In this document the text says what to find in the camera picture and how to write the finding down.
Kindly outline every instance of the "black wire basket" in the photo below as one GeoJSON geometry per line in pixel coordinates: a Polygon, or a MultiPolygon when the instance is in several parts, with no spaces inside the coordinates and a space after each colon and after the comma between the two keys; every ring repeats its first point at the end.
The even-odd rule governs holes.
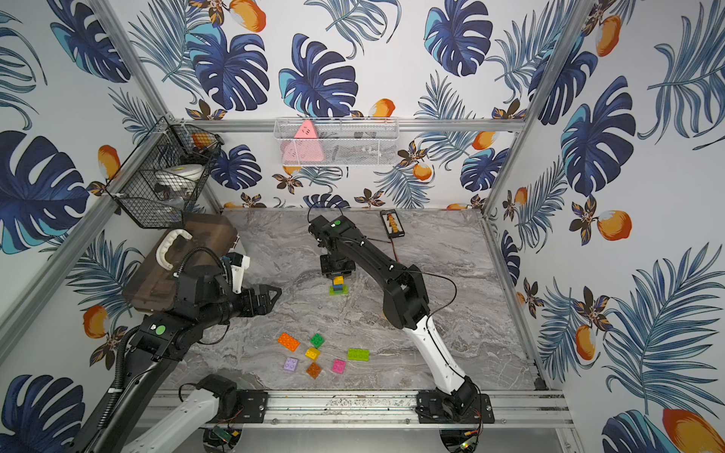
{"type": "Polygon", "coordinates": [[[198,211],[196,201],[224,142],[196,126],[169,125],[161,118],[134,152],[152,132],[163,134],[154,137],[156,143],[130,180],[109,195],[141,228],[183,228],[188,215],[198,211]]]}

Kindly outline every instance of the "orange lego brick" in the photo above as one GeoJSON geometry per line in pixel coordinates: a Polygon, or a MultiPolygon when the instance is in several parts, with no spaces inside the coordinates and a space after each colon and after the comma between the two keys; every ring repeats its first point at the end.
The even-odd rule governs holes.
{"type": "Polygon", "coordinates": [[[287,332],[280,335],[277,342],[292,352],[295,352],[297,350],[297,347],[299,346],[299,341],[292,338],[290,335],[287,334],[287,332]]]}
{"type": "Polygon", "coordinates": [[[316,363],[312,363],[310,367],[307,369],[307,374],[312,376],[312,379],[317,379],[317,377],[322,372],[322,368],[320,368],[320,365],[316,363]]]}

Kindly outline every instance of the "yellow lego brick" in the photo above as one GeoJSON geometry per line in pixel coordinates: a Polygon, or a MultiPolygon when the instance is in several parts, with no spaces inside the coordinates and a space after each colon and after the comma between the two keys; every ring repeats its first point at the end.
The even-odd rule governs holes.
{"type": "Polygon", "coordinates": [[[307,352],[304,353],[304,355],[308,356],[312,360],[317,360],[317,358],[320,356],[320,350],[316,348],[309,348],[307,352]]]}

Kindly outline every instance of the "tropical leaf print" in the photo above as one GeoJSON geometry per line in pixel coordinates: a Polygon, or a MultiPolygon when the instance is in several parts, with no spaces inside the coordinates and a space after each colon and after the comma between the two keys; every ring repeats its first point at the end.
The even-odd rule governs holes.
{"type": "Polygon", "coordinates": [[[284,103],[311,117],[346,117],[355,105],[357,84],[352,66],[332,66],[345,58],[328,51],[324,44],[310,41],[305,56],[302,44],[309,39],[298,33],[292,38],[292,64],[297,69],[279,72],[279,89],[284,103]]]}
{"type": "Polygon", "coordinates": [[[398,8],[395,27],[385,41],[388,43],[400,24],[399,0],[306,0],[304,4],[322,7],[330,14],[332,23],[325,31],[335,27],[337,33],[352,44],[352,53],[347,59],[353,59],[357,55],[358,46],[365,53],[363,39],[377,41],[388,30],[388,16],[376,3],[390,3],[398,8]]]}
{"type": "Polygon", "coordinates": [[[342,169],[340,167],[302,167],[297,173],[297,178],[308,180],[309,186],[312,184],[325,186],[328,193],[332,194],[332,188],[337,187],[335,181],[342,179],[342,169]]]}
{"type": "Polygon", "coordinates": [[[521,257],[516,252],[518,252],[518,249],[513,243],[513,239],[509,236],[508,231],[504,230],[503,236],[501,236],[501,255],[508,269],[508,276],[511,277],[511,283],[514,286],[518,282],[519,267],[521,266],[521,257]]]}
{"type": "Polygon", "coordinates": [[[582,326],[588,326],[574,310],[577,300],[571,298],[571,289],[568,296],[561,294],[555,278],[554,291],[547,288],[546,292],[542,310],[542,317],[546,321],[539,330],[539,356],[551,379],[565,382],[569,368],[578,375],[579,368],[590,369],[596,359],[587,364],[579,360],[576,351],[577,331],[582,326]]]}
{"type": "MultiPolygon", "coordinates": [[[[556,79],[554,88],[552,88],[549,97],[539,114],[539,120],[543,125],[556,124],[559,120],[559,116],[564,115],[569,111],[571,102],[575,96],[581,93],[584,88],[584,84],[587,82],[587,74],[582,69],[587,67],[589,71],[589,77],[592,76],[594,70],[597,68],[597,56],[591,52],[584,51],[579,53],[581,45],[584,42],[584,34],[579,36],[576,40],[574,47],[569,53],[569,57],[566,59],[564,66],[561,68],[559,77],[556,79]]],[[[541,82],[544,70],[549,63],[553,49],[546,51],[542,57],[539,67],[536,69],[534,75],[531,76],[531,85],[529,86],[529,100],[534,98],[539,83],[541,82]]]]}
{"type": "Polygon", "coordinates": [[[677,133],[686,138],[700,137],[725,119],[725,12],[720,9],[720,0],[713,0],[707,23],[704,21],[705,9],[700,3],[700,14],[694,28],[688,17],[682,17],[679,53],[667,43],[655,46],[667,58],[667,73],[662,83],[647,87],[648,90],[658,90],[655,103],[657,122],[649,131],[638,133],[639,138],[651,137],[661,125],[659,140],[667,131],[670,118],[677,133]],[[707,124],[701,129],[703,114],[707,124]],[[685,125],[686,117],[689,118],[688,125],[685,125]]]}
{"type": "Polygon", "coordinates": [[[145,55],[141,61],[163,73],[162,82],[169,80],[191,94],[195,104],[202,86],[196,79],[194,66],[186,48],[186,35],[194,28],[209,22],[203,9],[189,6],[188,0],[152,0],[150,16],[142,12],[140,25],[131,23],[135,38],[131,43],[145,55]]]}
{"type": "Polygon", "coordinates": [[[480,1],[445,0],[445,9],[431,8],[424,36],[426,50],[453,75],[475,74],[491,47],[493,24],[480,1]]]}
{"type": "Polygon", "coordinates": [[[460,185],[471,192],[493,187],[506,156],[508,148],[498,154],[493,148],[488,148],[467,158],[460,169],[460,185]]]}
{"type": "Polygon", "coordinates": [[[147,133],[151,132],[156,125],[156,115],[151,111],[151,107],[141,98],[132,97],[129,93],[124,93],[122,89],[118,93],[111,91],[111,99],[113,99],[113,107],[123,115],[121,122],[128,132],[133,134],[133,142],[141,140],[147,133]]]}
{"type": "Polygon", "coordinates": [[[539,253],[546,245],[549,231],[552,230],[551,219],[556,211],[564,208],[562,195],[566,192],[564,165],[560,160],[553,163],[544,174],[529,186],[528,198],[522,205],[516,205],[518,213],[518,235],[521,237],[521,248],[527,246],[539,253]]]}
{"type": "MultiPolygon", "coordinates": [[[[428,94],[422,96],[418,101],[420,110],[415,113],[415,117],[424,120],[472,120],[476,118],[474,113],[466,112],[463,100],[451,88],[448,77],[441,81],[438,72],[436,78],[433,79],[431,74],[431,84],[426,83],[426,91],[428,94]]],[[[462,155],[468,156],[469,146],[473,143],[478,133],[473,131],[447,130],[447,131],[429,131],[418,136],[421,139],[420,147],[428,149],[428,157],[431,160],[442,160],[444,168],[448,168],[448,164],[462,155]]]]}
{"type": "Polygon", "coordinates": [[[554,44],[568,22],[573,6],[572,0],[547,2],[538,18],[536,11],[532,11],[531,20],[528,21],[528,16],[524,17],[521,27],[512,21],[513,36],[505,31],[507,41],[496,40],[501,46],[502,56],[490,56],[486,61],[499,63],[503,67],[503,74],[495,80],[503,78],[506,86],[512,91],[511,97],[505,101],[506,104],[521,98],[523,90],[529,88],[531,76],[536,72],[546,52],[554,49],[554,44]]]}
{"type": "Polygon", "coordinates": [[[632,98],[627,79],[620,75],[599,96],[594,111],[582,104],[569,120],[561,135],[564,171],[571,188],[584,196],[601,190],[619,176],[620,168],[632,156],[634,147],[616,130],[634,136],[636,123],[628,113],[632,98]]]}
{"type": "Polygon", "coordinates": [[[395,166],[388,172],[374,172],[382,179],[377,180],[378,188],[393,198],[396,207],[403,209],[418,209],[425,206],[430,199],[426,191],[433,188],[430,184],[436,178],[435,173],[431,179],[421,181],[415,176],[415,166],[395,166]]]}
{"type": "Polygon", "coordinates": [[[226,110],[255,110],[267,101],[270,89],[267,59],[258,49],[265,44],[258,35],[237,35],[227,50],[224,31],[212,24],[186,35],[188,55],[202,88],[226,110]]]}
{"type": "MultiPolygon", "coordinates": [[[[0,11],[0,19],[0,24],[11,21],[20,23],[18,19],[3,11],[0,11]]],[[[36,63],[38,63],[38,67],[43,75],[43,82],[48,85],[48,80],[46,79],[38,54],[23,35],[10,27],[0,27],[0,38],[17,38],[22,41],[35,58],[36,63]]],[[[3,42],[7,42],[10,45],[13,41],[12,39],[6,39],[3,42]]],[[[33,122],[30,120],[30,115],[26,108],[33,110],[35,113],[38,111],[13,93],[25,94],[34,90],[38,82],[36,72],[30,65],[30,62],[18,51],[12,50],[9,47],[0,46],[0,55],[7,55],[15,60],[0,59],[0,76],[12,79],[12,81],[0,80],[0,107],[15,109],[25,123],[22,129],[29,130],[33,127],[33,122]]]]}
{"type": "Polygon", "coordinates": [[[50,29],[75,65],[88,74],[125,83],[131,73],[88,5],[75,0],[47,0],[58,19],[50,29]]]}
{"type": "Polygon", "coordinates": [[[699,303],[718,298],[710,294],[710,290],[725,289],[716,281],[725,272],[709,272],[722,246],[706,262],[708,245],[692,261],[692,249],[688,249],[677,266],[664,259],[667,276],[659,260],[655,261],[651,274],[638,270],[639,275],[632,276],[637,290],[630,293],[631,304],[617,299],[619,309],[605,312],[613,313],[622,327],[615,325],[605,342],[605,351],[613,362],[605,368],[614,372],[607,376],[607,388],[611,391],[612,382],[616,381],[629,393],[644,399],[645,414],[649,413],[650,402],[695,414],[694,407],[714,414],[707,402],[723,404],[701,388],[702,384],[717,379],[683,374],[688,370],[715,369],[712,365],[689,360],[710,348],[711,345],[703,344],[703,341],[716,331],[706,326],[719,318],[708,313],[722,309],[699,303]]]}
{"type": "Polygon", "coordinates": [[[30,375],[17,376],[8,386],[2,424],[12,434],[0,433],[0,451],[6,453],[63,453],[80,431],[86,405],[83,387],[70,388],[69,378],[42,375],[20,394],[30,375]]]}
{"type": "Polygon", "coordinates": [[[83,178],[67,154],[45,137],[35,137],[20,151],[17,147],[25,137],[15,130],[0,133],[1,246],[7,254],[71,229],[86,211],[88,199],[83,178]]]}
{"type": "Polygon", "coordinates": [[[607,420],[602,436],[604,453],[679,453],[667,435],[636,410],[607,420]]]}
{"type": "Polygon", "coordinates": [[[262,179],[262,168],[247,145],[235,146],[229,155],[222,151],[212,166],[211,177],[226,188],[235,191],[256,186],[262,179]]]}
{"type": "Polygon", "coordinates": [[[103,307],[108,317],[113,320],[112,329],[122,313],[131,314],[131,304],[121,295],[121,291],[141,265],[141,261],[135,259],[127,263],[128,254],[144,257],[138,249],[124,247],[125,243],[126,241],[122,241],[114,249],[113,243],[106,241],[106,231],[103,230],[66,277],[70,280],[68,286],[78,288],[73,290],[75,293],[87,296],[78,305],[93,304],[103,307]]]}
{"type": "Polygon", "coordinates": [[[350,207],[350,203],[343,200],[340,195],[333,194],[315,194],[305,195],[302,197],[307,207],[324,208],[324,207],[350,207]]]}

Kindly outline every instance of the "pink triangular object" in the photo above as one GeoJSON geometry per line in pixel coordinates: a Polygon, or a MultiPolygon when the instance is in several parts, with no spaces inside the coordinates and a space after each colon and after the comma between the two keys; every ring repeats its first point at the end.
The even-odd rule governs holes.
{"type": "Polygon", "coordinates": [[[320,142],[315,140],[318,138],[315,125],[311,120],[305,120],[299,127],[295,138],[311,138],[310,142],[290,141],[287,143],[283,153],[285,164],[306,163],[306,162],[322,162],[325,160],[325,154],[322,152],[320,142]]]}

